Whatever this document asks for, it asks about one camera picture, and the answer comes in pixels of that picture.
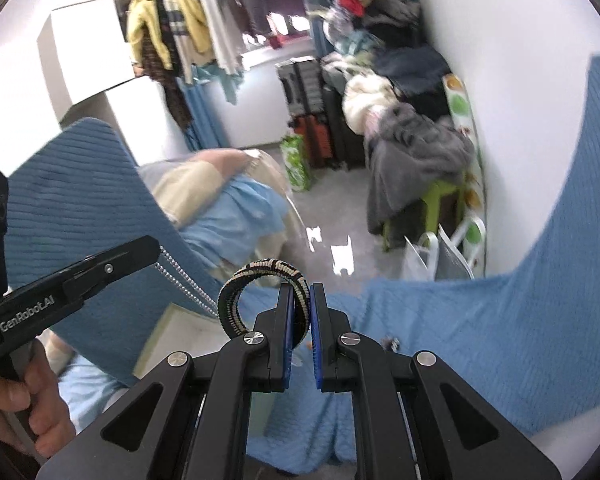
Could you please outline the person's left hand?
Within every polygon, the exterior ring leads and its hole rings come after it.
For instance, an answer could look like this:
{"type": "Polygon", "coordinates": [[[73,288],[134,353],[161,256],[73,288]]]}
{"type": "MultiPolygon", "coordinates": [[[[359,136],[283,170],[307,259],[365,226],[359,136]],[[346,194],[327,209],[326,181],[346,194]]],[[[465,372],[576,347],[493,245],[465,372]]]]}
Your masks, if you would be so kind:
{"type": "Polygon", "coordinates": [[[49,458],[74,438],[76,430],[68,406],[59,394],[57,376],[50,368],[43,345],[35,339],[31,349],[32,356],[22,382],[0,377],[0,441],[28,454],[3,413],[30,410],[34,447],[38,454],[49,458]]]}

